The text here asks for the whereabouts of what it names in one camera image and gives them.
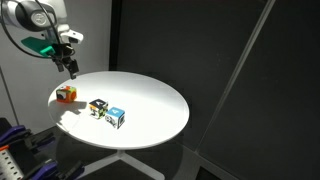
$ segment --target orange part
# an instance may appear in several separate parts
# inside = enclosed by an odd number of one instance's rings
[[[95,107],[95,106],[92,106],[91,104],[89,105],[89,107],[90,107],[91,109],[96,109],[96,107]]]
[[[58,102],[69,103],[67,99],[57,99]]]
[[[72,92],[72,93],[71,93],[71,100],[72,100],[72,101],[75,100],[76,97],[77,97],[77,93],[76,93],[76,92]]]
[[[0,151],[6,150],[6,149],[9,149],[9,145],[5,145],[5,146],[0,147]]]

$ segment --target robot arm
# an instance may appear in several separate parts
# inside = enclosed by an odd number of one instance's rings
[[[0,1],[2,4],[0,8],[0,11],[2,10],[0,12],[1,22],[27,31],[42,32],[45,36],[45,41],[52,45],[54,53],[51,52],[50,55],[58,66],[58,70],[61,72],[63,71],[63,67],[65,67],[69,70],[71,79],[76,78],[76,73],[79,69],[76,60],[70,58],[74,53],[70,43],[80,44],[83,40],[83,35],[71,30],[67,24],[67,12],[64,1]]]

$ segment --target dark backdrop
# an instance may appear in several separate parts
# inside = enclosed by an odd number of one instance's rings
[[[121,2],[112,70],[178,90],[191,116],[176,139],[195,150],[266,1]],[[201,156],[240,179],[320,178],[319,8],[275,3]]]

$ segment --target gray wall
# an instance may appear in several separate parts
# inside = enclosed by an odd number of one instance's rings
[[[178,140],[195,150],[264,8],[250,0],[124,0],[118,70],[171,85],[190,105]]]
[[[195,150],[265,1],[124,0],[118,70],[176,88]],[[277,1],[199,153],[239,179],[319,179],[320,3]]]
[[[71,29],[84,34],[80,45],[73,45],[80,74],[108,70],[111,0],[66,0],[68,23]],[[20,41],[37,36],[27,31],[8,27],[12,36]],[[57,85],[70,79],[67,71],[59,73],[51,60],[36,59],[16,49],[3,30],[0,30],[0,65],[17,112],[20,124],[33,132],[54,126],[47,111],[47,101]],[[14,125],[12,110],[8,106],[3,84],[0,83],[1,116],[7,116]]]
[[[319,8],[275,3],[202,156],[241,179],[320,179]]]

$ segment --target cube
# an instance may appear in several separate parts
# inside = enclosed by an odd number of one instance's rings
[[[112,107],[106,114],[106,121],[109,122],[114,128],[119,129],[124,123],[124,110]]]
[[[96,99],[89,103],[89,108],[91,111],[91,116],[100,119],[105,116],[108,111],[108,102],[105,102],[101,99]]]
[[[77,98],[77,89],[72,86],[62,86],[56,90],[57,101],[71,103]]]

